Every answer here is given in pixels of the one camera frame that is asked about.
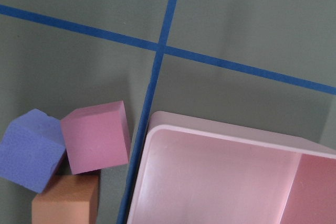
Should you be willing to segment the pink plastic bin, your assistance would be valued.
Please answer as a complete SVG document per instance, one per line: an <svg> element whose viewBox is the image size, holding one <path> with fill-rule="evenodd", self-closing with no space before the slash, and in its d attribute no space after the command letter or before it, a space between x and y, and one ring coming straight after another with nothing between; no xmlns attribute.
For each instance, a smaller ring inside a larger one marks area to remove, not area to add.
<svg viewBox="0 0 336 224"><path fill-rule="evenodd" d="M157 111L128 223L335 223L335 150Z"/></svg>

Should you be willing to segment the pink foam block right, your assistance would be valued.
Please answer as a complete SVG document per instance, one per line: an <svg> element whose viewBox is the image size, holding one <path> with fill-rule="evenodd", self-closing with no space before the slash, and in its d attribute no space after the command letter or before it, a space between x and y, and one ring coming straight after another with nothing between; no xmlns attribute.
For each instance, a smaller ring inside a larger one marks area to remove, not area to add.
<svg viewBox="0 0 336 224"><path fill-rule="evenodd" d="M75 109L60 124L72 174L129 162L131 138L123 101Z"/></svg>

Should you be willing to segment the purple foam block right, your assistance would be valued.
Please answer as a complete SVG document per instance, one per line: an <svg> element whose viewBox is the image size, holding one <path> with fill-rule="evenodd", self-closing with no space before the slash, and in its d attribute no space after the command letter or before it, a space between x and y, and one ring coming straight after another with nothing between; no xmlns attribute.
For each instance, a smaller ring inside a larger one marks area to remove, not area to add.
<svg viewBox="0 0 336 224"><path fill-rule="evenodd" d="M41 193L65 150L60 121L33 109L11 121L4 133L1 177Z"/></svg>

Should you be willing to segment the orange foam block right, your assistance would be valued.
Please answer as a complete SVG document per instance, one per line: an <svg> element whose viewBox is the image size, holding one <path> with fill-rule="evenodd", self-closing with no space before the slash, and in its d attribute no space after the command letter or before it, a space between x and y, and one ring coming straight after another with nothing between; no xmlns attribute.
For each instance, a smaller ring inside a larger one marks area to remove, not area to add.
<svg viewBox="0 0 336 224"><path fill-rule="evenodd" d="M32 223L96 223L100 172L54 175L32 200Z"/></svg>

